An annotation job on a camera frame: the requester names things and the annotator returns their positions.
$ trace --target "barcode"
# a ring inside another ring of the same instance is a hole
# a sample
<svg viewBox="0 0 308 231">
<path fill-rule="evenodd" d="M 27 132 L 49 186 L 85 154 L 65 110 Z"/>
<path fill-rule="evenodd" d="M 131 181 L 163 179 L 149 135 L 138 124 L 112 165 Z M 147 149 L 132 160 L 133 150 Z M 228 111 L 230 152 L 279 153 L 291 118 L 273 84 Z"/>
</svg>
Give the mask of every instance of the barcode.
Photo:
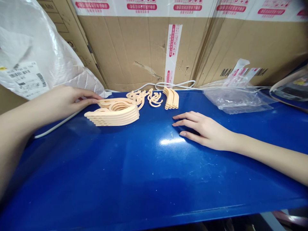
<svg viewBox="0 0 308 231">
<path fill-rule="evenodd" d="M 46 84 L 46 82 L 45 82 L 43 76 L 41 75 L 41 73 L 37 73 L 36 75 L 37 75 L 37 76 L 39 77 L 39 79 L 42 81 L 43 87 L 46 87 L 47 84 Z"/>
<path fill-rule="evenodd" d="M 30 73 L 30 71 L 29 70 L 25 70 L 25 71 L 21 71 L 21 72 L 16 72 L 14 74 L 10 74 L 9 76 L 17 77 L 17 76 L 20 76 L 20 75 L 23 75 L 23 74 L 27 74 L 27 73 Z"/>
</svg>

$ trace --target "clear plastic bag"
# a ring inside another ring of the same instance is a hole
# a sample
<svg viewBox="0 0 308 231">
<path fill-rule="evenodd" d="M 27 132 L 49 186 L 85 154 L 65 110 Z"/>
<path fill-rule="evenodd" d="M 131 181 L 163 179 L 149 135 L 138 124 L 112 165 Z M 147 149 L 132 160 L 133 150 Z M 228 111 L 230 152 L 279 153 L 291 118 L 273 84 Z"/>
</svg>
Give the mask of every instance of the clear plastic bag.
<svg viewBox="0 0 308 231">
<path fill-rule="evenodd" d="M 36 0 L 0 0 L 0 84 L 26 99 L 61 84 L 111 94 Z"/>
<path fill-rule="evenodd" d="M 199 87 L 214 105 L 227 114 L 265 111 L 273 108 L 269 104 L 277 102 L 246 81 L 237 82 L 236 86 L 225 86 L 228 81 L 218 80 Z"/>
</svg>

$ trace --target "hand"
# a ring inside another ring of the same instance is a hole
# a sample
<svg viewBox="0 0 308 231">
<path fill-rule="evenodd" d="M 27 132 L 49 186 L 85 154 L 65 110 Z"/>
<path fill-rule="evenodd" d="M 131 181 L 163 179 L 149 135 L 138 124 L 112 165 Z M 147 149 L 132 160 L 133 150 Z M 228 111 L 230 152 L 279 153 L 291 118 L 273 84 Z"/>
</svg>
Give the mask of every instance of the hand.
<svg viewBox="0 0 308 231">
<path fill-rule="evenodd" d="M 60 85 L 16 109 L 19 114 L 30 117 L 37 127 L 41 127 L 96 104 L 99 99 L 103 98 L 91 90 Z"/>
<path fill-rule="evenodd" d="M 180 132 L 180 135 L 203 146 L 215 150 L 235 151 L 239 144 L 240 134 L 226 129 L 213 119 L 198 112 L 186 112 L 174 116 L 173 119 L 184 119 L 177 121 L 173 126 L 184 125 L 199 132 L 200 136 L 186 131 Z"/>
</svg>

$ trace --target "left hand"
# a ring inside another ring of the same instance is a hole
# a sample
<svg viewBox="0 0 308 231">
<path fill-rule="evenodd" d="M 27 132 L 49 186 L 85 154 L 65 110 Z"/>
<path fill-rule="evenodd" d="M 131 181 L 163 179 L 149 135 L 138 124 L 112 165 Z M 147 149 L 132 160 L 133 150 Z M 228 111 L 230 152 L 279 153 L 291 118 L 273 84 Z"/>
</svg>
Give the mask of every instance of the left hand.
<svg viewBox="0 0 308 231">
<path fill-rule="evenodd" d="M 20 110 L 21 115 L 31 117 L 37 127 L 41 127 L 67 118 L 88 105 L 97 104 L 99 99 L 103 98 L 91 90 L 60 85 L 16 109 Z"/>
</svg>

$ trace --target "beige plastic part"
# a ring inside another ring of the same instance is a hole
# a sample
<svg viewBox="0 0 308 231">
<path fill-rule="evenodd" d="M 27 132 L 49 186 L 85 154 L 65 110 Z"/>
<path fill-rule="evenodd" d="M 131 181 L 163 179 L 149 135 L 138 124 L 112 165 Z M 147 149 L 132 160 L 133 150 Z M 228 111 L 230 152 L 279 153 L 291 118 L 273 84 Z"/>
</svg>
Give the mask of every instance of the beige plastic part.
<svg viewBox="0 0 308 231">
<path fill-rule="evenodd" d="M 144 105 L 144 98 L 148 95 L 149 93 L 147 93 L 145 90 L 144 91 L 137 91 L 137 92 L 129 92 L 126 94 L 126 97 L 133 100 L 137 105 L 140 105 L 138 107 L 138 110 L 140 110 L 143 105 Z"/>
<path fill-rule="evenodd" d="M 123 126 L 139 119 L 136 101 L 127 98 L 102 99 L 102 108 L 84 114 L 96 126 Z"/>
<path fill-rule="evenodd" d="M 159 107 L 161 105 L 161 103 L 163 102 L 163 100 L 161 100 L 160 102 L 158 102 L 158 100 L 160 99 L 161 97 L 161 92 L 158 93 L 158 92 L 154 92 L 153 93 L 153 89 L 151 88 L 149 90 L 149 95 L 148 95 L 148 100 L 149 100 L 149 104 L 152 106 L 152 107 Z"/>
<path fill-rule="evenodd" d="M 172 109 L 178 109 L 179 108 L 179 94 L 173 89 L 170 89 L 170 90 L 173 92 Z"/>
<path fill-rule="evenodd" d="M 179 94 L 170 88 L 164 87 L 163 93 L 167 96 L 165 109 L 178 109 L 179 108 Z"/>
</svg>

